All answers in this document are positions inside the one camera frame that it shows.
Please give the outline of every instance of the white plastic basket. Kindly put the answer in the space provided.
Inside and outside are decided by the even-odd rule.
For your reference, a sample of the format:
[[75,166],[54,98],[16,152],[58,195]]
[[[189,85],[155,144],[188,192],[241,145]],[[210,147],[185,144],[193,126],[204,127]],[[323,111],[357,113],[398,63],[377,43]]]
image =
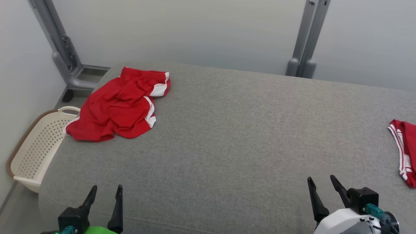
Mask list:
[[7,162],[8,174],[36,193],[39,193],[43,176],[64,139],[63,127],[77,117],[65,110],[80,112],[77,107],[67,106],[43,113],[20,139]]

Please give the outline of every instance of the red cloth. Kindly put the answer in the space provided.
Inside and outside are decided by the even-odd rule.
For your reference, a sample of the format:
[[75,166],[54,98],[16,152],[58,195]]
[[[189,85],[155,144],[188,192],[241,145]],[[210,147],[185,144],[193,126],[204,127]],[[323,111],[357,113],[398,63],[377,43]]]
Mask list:
[[416,188],[416,125],[394,119],[389,126],[399,148],[399,172],[408,186]]
[[166,95],[170,84],[168,72],[124,67],[120,77],[88,97],[64,133],[94,142],[113,139],[114,132],[129,139],[140,136],[156,121],[153,97]]

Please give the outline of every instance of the basket rim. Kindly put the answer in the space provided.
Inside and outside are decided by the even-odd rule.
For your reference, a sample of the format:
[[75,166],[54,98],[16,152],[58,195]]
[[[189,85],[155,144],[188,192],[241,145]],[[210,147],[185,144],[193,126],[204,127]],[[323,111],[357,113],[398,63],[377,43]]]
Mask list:
[[43,113],[43,114],[41,114],[33,123],[32,123],[32,125],[27,129],[27,131],[25,132],[25,134],[22,136],[22,138],[20,139],[20,141],[19,141],[19,143],[16,145],[16,147],[15,147],[15,149],[13,150],[13,152],[12,152],[12,154],[10,155],[10,157],[9,157],[9,159],[7,160],[7,163],[6,163],[6,171],[7,171],[7,174],[9,174],[9,176],[11,177],[11,178],[13,178],[13,177],[15,177],[15,174],[13,174],[13,172],[12,172],[12,162],[13,162],[13,159],[15,158],[15,156],[17,155],[17,152],[19,152],[19,150],[20,150],[20,147],[23,145],[23,143],[25,142],[25,140],[26,140],[26,138],[29,136],[29,134],[31,133],[31,131],[33,130],[33,128],[39,123],[39,121],[43,118],[43,117],[45,117],[45,116],[47,116],[47,115],[49,115],[49,114],[51,114],[51,113],[55,113],[55,112],[58,112],[58,110],[48,110],[48,111],[46,111],[45,113]]

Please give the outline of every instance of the metal stand leg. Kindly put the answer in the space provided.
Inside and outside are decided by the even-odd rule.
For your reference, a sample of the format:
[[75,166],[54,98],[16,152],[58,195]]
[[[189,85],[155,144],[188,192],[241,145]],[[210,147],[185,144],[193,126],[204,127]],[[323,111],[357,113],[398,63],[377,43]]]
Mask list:
[[77,78],[84,67],[75,52],[71,39],[66,35],[52,0],[30,0],[30,2],[34,10],[38,12],[40,23],[46,30],[46,36],[50,39],[54,51],[52,59],[64,78],[68,89],[94,89],[97,86],[96,83]]
[[287,76],[312,79],[316,61],[312,55],[324,24],[331,0],[306,0],[293,57],[286,69]]

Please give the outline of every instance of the gray couch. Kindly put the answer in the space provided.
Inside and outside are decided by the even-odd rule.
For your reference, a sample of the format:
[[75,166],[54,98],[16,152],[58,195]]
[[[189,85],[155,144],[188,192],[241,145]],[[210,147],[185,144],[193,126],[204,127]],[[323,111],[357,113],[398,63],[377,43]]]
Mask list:
[[399,176],[387,127],[416,123],[416,94],[379,87],[180,64],[123,66],[171,74],[153,129],[135,139],[65,137],[42,181],[42,216],[56,220],[98,185],[92,226],[110,220],[124,187],[123,233],[313,233],[312,176],[327,208],[343,208],[329,176],[370,187],[380,207],[416,229],[416,191]]

